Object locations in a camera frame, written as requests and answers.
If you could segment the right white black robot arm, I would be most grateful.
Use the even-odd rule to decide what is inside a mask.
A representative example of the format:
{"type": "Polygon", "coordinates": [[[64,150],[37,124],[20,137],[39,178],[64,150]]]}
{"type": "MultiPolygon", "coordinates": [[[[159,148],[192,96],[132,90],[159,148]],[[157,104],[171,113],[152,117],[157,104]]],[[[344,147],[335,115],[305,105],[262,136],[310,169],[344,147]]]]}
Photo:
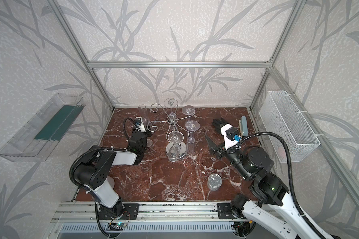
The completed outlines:
{"type": "Polygon", "coordinates": [[[336,238],[335,235],[323,230],[299,205],[293,184],[290,152],[281,136],[273,132],[258,132],[241,138],[239,141],[235,140],[230,148],[225,148],[221,144],[216,145],[208,135],[205,139],[210,153],[227,158],[243,179],[252,181],[249,189],[258,201],[268,205],[280,215],[277,218],[265,211],[259,204],[238,194],[230,203],[235,217],[251,220],[279,239],[336,238]],[[270,171],[273,161],[263,148],[248,147],[244,151],[236,148],[237,145],[253,137],[263,135],[274,137],[283,146],[287,158],[288,185],[270,171]]]}

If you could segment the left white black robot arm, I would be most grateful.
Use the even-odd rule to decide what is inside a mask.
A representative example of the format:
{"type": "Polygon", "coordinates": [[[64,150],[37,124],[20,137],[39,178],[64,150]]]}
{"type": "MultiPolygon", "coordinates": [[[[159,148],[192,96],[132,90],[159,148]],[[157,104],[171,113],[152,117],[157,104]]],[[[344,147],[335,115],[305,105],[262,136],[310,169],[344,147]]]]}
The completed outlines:
{"type": "Polygon", "coordinates": [[[138,165],[144,158],[151,136],[147,132],[132,132],[126,149],[92,146],[71,165],[70,181],[95,199],[97,210],[112,218],[120,217],[125,209],[121,197],[108,180],[109,172],[116,165],[138,165]]]}

